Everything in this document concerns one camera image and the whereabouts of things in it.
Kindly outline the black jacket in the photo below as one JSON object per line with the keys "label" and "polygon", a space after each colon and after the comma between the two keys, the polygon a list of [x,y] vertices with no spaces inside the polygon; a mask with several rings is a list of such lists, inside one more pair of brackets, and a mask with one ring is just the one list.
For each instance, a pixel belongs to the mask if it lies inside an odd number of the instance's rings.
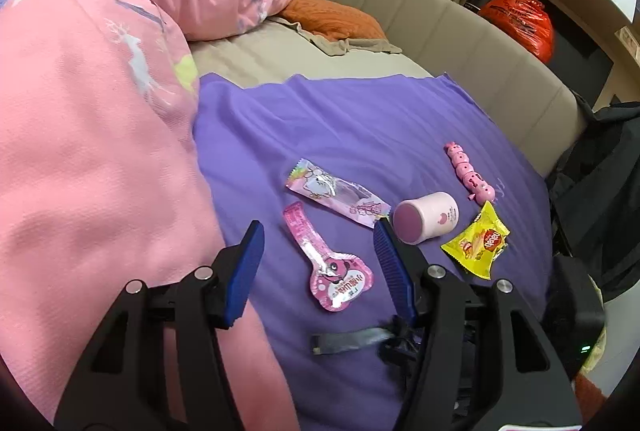
{"label": "black jacket", "polygon": [[577,104],[585,130],[547,178],[553,247],[581,261],[612,301],[639,281],[639,104]]}

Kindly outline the dark foil wrapper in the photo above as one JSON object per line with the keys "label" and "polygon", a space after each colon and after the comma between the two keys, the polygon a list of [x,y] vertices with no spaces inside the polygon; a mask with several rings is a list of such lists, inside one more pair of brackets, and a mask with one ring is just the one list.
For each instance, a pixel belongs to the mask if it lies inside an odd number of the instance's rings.
{"label": "dark foil wrapper", "polygon": [[318,333],[311,336],[310,348],[316,356],[335,355],[376,347],[394,338],[395,333],[385,327],[369,327],[350,333]]}

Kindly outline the pink cylindrical jar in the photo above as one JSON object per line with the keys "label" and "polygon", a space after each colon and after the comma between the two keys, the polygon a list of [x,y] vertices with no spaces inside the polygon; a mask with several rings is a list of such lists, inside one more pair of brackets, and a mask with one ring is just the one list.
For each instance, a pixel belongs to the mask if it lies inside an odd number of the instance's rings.
{"label": "pink cylindrical jar", "polygon": [[397,237],[408,245],[418,245],[451,233],[458,221],[458,204],[454,197],[443,191],[401,201],[392,216]]}

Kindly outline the beige bed headboard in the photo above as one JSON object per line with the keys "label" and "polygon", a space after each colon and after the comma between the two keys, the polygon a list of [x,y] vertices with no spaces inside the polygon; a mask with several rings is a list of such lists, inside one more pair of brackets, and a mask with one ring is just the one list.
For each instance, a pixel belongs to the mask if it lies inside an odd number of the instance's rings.
{"label": "beige bed headboard", "polygon": [[428,73],[446,73],[542,176],[585,128],[570,89],[524,47],[450,0],[330,0],[375,18]]}

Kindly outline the orange pillow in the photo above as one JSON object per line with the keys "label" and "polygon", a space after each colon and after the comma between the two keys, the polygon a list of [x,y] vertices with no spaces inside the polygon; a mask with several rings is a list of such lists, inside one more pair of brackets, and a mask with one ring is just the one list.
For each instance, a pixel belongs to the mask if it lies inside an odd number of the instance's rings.
{"label": "orange pillow", "polygon": [[292,0],[278,16],[329,41],[386,38],[375,18],[360,9],[334,1]]}

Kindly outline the beige bed sheet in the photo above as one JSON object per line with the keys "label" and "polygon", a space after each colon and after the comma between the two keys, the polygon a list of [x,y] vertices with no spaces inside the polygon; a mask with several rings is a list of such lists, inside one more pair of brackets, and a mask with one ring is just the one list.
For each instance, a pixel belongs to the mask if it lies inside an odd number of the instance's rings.
{"label": "beige bed sheet", "polygon": [[329,56],[293,29],[272,20],[233,38],[195,42],[191,52],[201,76],[215,73],[241,88],[283,83],[296,74],[311,80],[428,76],[401,54],[351,50]]}

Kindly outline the yellow wafer snack packet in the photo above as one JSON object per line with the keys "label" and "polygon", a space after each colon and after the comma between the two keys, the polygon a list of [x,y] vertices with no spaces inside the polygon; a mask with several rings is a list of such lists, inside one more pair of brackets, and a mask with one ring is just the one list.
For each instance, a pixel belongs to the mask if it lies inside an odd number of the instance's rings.
{"label": "yellow wafer snack packet", "polygon": [[475,277],[489,281],[492,264],[506,249],[510,229],[486,201],[474,221],[440,249]]}

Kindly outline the pink unicorn candy wrapper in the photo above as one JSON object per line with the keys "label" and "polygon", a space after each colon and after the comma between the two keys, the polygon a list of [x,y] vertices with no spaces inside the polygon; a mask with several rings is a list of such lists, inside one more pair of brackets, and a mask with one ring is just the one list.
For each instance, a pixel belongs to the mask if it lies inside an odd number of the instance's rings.
{"label": "pink unicorn candy wrapper", "polygon": [[378,220],[392,211],[387,202],[369,189],[326,172],[307,159],[296,163],[285,187],[368,229],[373,229]]}

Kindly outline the pink patterned duvet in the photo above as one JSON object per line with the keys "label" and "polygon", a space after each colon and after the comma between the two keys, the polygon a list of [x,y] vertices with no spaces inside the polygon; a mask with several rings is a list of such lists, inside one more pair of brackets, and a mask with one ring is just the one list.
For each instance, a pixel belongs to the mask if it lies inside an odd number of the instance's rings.
{"label": "pink patterned duvet", "polygon": [[190,43],[290,1],[1,0],[1,355],[43,417],[127,281],[224,247]]}

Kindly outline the pink bone-shaped packet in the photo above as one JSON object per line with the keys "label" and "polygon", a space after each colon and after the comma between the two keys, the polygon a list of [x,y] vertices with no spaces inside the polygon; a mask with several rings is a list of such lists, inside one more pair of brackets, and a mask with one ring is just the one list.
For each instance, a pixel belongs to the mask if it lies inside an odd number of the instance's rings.
{"label": "pink bone-shaped packet", "polygon": [[283,211],[297,246],[311,263],[309,289],[322,309],[336,313],[370,290],[374,276],[357,255],[333,251],[311,225],[300,202]]}

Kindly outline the large red plastic bag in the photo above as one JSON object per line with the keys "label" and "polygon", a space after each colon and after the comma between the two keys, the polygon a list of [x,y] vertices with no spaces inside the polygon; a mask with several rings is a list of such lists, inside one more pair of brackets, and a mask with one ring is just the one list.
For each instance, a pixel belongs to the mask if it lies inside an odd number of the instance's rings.
{"label": "large red plastic bag", "polygon": [[554,29],[539,0],[491,0],[480,16],[548,64],[554,51]]}

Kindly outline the purple blanket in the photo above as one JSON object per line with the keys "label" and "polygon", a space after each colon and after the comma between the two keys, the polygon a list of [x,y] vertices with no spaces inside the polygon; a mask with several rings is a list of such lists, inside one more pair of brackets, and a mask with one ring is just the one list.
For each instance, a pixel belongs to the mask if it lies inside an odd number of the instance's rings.
{"label": "purple blanket", "polygon": [[300,160],[359,184],[389,204],[445,191],[461,224],[477,205],[454,174],[446,144],[460,144],[496,188],[509,229],[492,266],[541,314],[552,269],[546,185],[521,151],[462,87],[437,78],[336,79],[293,76],[243,90],[209,73],[194,123],[198,164],[212,191],[224,239],[236,243],[251,221],[264,225],[265,253],[250,301],[290,386],[305,430],[388,430],[401,404],[393,368],[372,347],[314,356],[316,333],[387,323],[394,313],[384,278],[346,310],[323,310],[309,290],[310,263],[283,220],[296,199],[285,183]]}

